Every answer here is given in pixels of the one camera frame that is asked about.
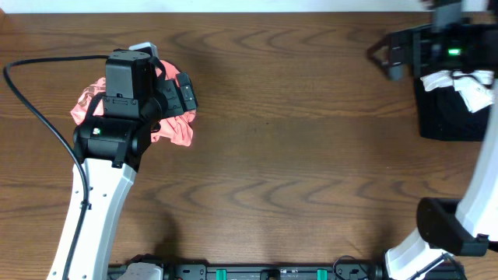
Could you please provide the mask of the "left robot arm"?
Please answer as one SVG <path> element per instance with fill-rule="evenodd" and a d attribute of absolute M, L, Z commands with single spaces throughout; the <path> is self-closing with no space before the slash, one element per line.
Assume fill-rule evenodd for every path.
<path fill-rule="evenodd" d="M 159 138 L 189 146 L 198 102 L 185 72 L 154 44 L 113 51 L 105 76 L 71 114 L 72 196 L 49 279 L 105 279 L 118 220 L 147 148 Z"/>

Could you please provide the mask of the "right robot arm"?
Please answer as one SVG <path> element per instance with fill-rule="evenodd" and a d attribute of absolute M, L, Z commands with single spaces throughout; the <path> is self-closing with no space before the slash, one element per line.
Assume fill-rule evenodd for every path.
<path fill-rule="evenodd" d="M 420 134 L 479 140 L 481 152 L 460 199 L 424 198 L 416 228 L 384 255 L 389 279 L 437 276 L 457 256 L 497 249 L 497 26 L 470 19 L 433 20 L 389 33 L 366 55 L 389 79 L 412 72 Z"/>

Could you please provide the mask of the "white t-shirt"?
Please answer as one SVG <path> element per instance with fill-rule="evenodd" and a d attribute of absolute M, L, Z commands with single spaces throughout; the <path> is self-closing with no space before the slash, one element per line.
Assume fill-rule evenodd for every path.
<path fill-rule="evenodd" d="M 494 72 L 477 70 L 471 73 L 443 70 L 420 78 L 425 91 L 436 88 L 452 87 L 463 99 L 465 106 L 471 113 L 493 104 L 491 86 L 494 81 Z"/>

